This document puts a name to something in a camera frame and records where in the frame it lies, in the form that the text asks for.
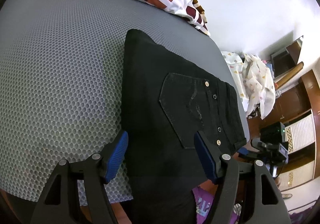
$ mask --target honeycomb textured fabric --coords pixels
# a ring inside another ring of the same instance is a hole
[[[84,160],[116,137],[131,28],[235,86],[209,37],[144,3],[7,0],[0,11],[1,189],[37,201],[60,159]],[[86,205],[82,181],[78,190]],[[106,191],[112,203],[132,199],[125,163]]]

